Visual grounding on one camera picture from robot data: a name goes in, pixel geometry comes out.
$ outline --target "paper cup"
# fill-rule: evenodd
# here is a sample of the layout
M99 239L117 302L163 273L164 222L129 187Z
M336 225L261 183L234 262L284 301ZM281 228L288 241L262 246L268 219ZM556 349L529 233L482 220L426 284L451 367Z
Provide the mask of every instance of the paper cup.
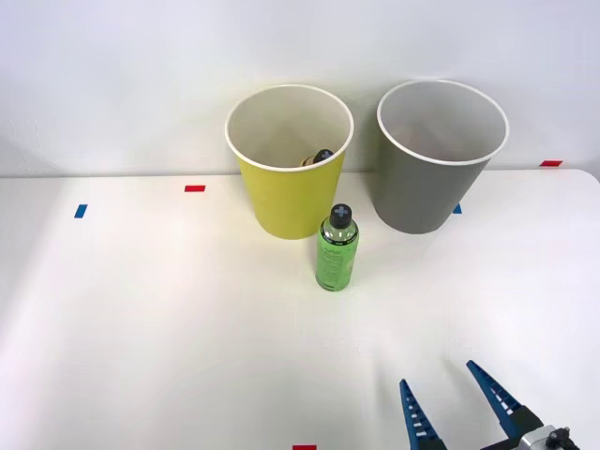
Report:
M283 84L242 100L225 124L254 213L274 236L314 234L333 204L353 116L336 96L317 87ZM327 148L334 155L306 167Z
M373 202L405 233L437 230L508 139L503 110L482 92L447 81L406 82L383 96Z

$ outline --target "bottle label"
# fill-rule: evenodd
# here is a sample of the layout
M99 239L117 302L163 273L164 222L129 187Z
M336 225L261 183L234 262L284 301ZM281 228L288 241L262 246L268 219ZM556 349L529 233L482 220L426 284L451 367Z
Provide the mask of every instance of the bottle label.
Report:
M354 255L358 247L358 231L348 241L337 242L319 231L317 256L317 281L325 289L340 291L350 282L353 272Z

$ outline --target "white table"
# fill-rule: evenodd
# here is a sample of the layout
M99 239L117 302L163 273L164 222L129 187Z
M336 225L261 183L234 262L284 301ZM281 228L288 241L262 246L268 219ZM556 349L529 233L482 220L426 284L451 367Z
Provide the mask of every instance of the white table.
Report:
M469 359L594 448L597 181L484 172L414 236L366 180L337 192L361 230L338 293L237 176L0 180L0 449L407 449L402 378L449 449L479 449L504 435Z

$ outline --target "cup rim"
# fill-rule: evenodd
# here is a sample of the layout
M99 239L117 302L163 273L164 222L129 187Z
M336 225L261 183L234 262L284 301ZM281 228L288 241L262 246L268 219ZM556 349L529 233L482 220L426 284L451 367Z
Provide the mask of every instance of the cup rim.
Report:
M231 138L229 136L229 125L230 125L230 122L232 120L232 117L233 117L233 114L235 113L235 111L242 105L242 103L244 103L247 100L250 100L254 96L257 96L258 94L261 94L262 92L270 91L270 90L273 90L273 89L279 89L281 87L300 87L300 88L305 88L305 89L311 89L313 91L320 92L321 94L325 94L325 95L329 96L330 98L332 98L333 100L335 100L342 107L342 109L344 110L344 112L348 115L348 119L350 120L350 130L348 132L348 138L346 139L346 142L344 144L342 144L342 146L339 148L339 150L337 150L336 153L334 153L334 155L332 157L329 157L328 159L325 159L325 160L323 160L321 162L318 162L316 164L311 164L309 166L301 166L301 167L274 167L274 166L267 166L265 164L261 164L260 162L256 162L256 161L250 159L249 157L243 155L237 148L235 148L235 145L233 145L233 142L232 142L232 140L231 140ZM348 108L348 106L346 105L346 103L344 103L339 97L334 96L331 92L325 91L324 89L321 89L319 87L311 86L309 84L301 84L301 83L275 84L275 85L264 87L262 89L258 89L256 91L252 92L251 94L249 94L248 96L242 98L237 103L235 103L235 105L230 109L229 113L227 114L227 119L225 120L225 140L227 141L227 144L233 150L233 152L240 159L242 159L243 161L247 162L248 164L250 164L250 165L252 165L254 167L258 167L260 169L265 169L266 171L271 171L271 172L281 172L281 173L307 172L307 171L311 171L313 169L317 169L317 168L319 168L321 166L324 166L326 164L329 164L334 159L337 159L341 155L344 154L344 152L346 151L346 148L348 147L348 145L350 144L350 141L353 138L353 135L354 135L354 119L353 119L353 114L350 111L350 108Z
M458 87L461 87L463 89L467 89L469 91L472 91L475 94L477 94L478 96L480 96L480 97L484 98L485 100L487 100L489 103L491 103L491 105L494 108L496 108L496 111L498 111L498 113L500 114L502 120L504 121L504 127L506 129L506 131L504 132L504 139L502 140L502 142L500 143L500 145L498 145L498 148L496 148L493 152L488 153L484 157L479 157L477 159L469 159L469 160L465 160L465 161L446 161L444 159L436 159L434 157L426 157L424 155L420 155L420 154L414 152L413 150L410 150L408 147L405 147L400 142L396 141L392 137L392 135L387 131L387 129L385 128L385 126L383 125L383 120L382 120L382 106L383 106L384 102L387 100L387 98L390 97L398 89L402 89L402 88L404 88L406 86L409 86L411 84L418 84L418 83L447 83L447 84L453 84L454 86L458 86ZM471 166L473 164L477 164L477 163L480 163L480 162L487 161L487 160L491 159L494 155L496 155L498 152L500 152L504 148L504 146L506 145L506 142L508 141L508 135L510 134L510 127L508 125L508 117L506 117L506 114L504 113L503 109L500 107L500 105L492 97L488 96L487 94L484 94L479 89L475 89L474 87L469 86L468 84L464 84L462 82L453 82L453 81L450 81L450 80L411 80L409 82L403 82L403 83L399 84L398 86L393 87L392 89L390 89L389 91L387 91L387 93L379 101L379 105L377 106L377 122L379 123L379 128L382 131L382 133L385 135L385 137L393 145L395 145L397 148L399 148L400 150L402 150L405 153L408 153L412 157L421 159L421 160L426 161L426 162L431 162L433 164L442 165L442 166Z

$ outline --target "black bottle cap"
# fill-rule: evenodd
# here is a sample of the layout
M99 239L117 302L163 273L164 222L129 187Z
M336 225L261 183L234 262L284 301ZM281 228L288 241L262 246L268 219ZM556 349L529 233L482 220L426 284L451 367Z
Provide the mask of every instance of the black bottle cap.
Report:
M342 230L351 224L353 221L353 210L350 206L344 203L338 203L331 208L331 216L329 222L334 228Z
M316 164L317 162L325 161L326 159L328 159L329 157L332 157L333 155L334 155L334 152L324 148L323 150L319 150L317 152L317 155L315 155L315 158L312 159L312 163Z

